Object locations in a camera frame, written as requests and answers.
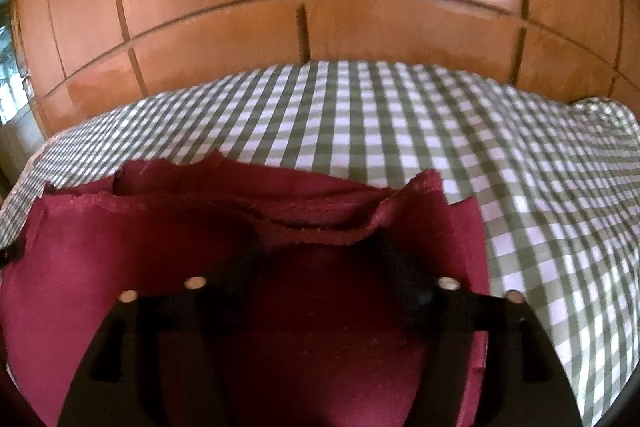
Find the maroon long-sleeve shirt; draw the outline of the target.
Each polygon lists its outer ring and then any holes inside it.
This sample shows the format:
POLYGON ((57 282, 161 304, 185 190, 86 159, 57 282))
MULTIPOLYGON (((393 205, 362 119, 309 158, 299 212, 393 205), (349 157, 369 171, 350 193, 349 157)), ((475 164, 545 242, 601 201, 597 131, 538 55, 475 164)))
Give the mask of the maroon long-sleeve shirt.
POLYGON ((396 191, 213 153, 187 166, 130 161, 96 182, 47 186, 3 275, 9 367, 53 425, 120 293, 170 293, 231 260, 272 261, 276 278, 260 286, 256 312, 280 332, 247 343, 257 362, 241 383, 250 418, 396 426, 426 350, 378 311, 383 299, 363 273, 347 271, 357 243, 367 256, 414 254, 466 289, 489 289, 480 208, 448 204, 435 171, 396 191))

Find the green white checkered bedsheet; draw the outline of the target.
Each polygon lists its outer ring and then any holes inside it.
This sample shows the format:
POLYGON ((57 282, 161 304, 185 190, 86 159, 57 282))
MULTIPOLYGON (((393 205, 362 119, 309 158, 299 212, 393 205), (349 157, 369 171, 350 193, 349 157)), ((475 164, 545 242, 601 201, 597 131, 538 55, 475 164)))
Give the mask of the green white checkered bedsheet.
POLYGON ((400 187, 424 169, 450 202, 475 196, 491 288, 523 291, 582 421, 603 424, 639 366, 639 125, 604 98, 565 105, 472 72, 400 63, 271 66, 150 96, 51 139, 1 209, 14 241, 47 184, 128 159, 212 150, 400 187))

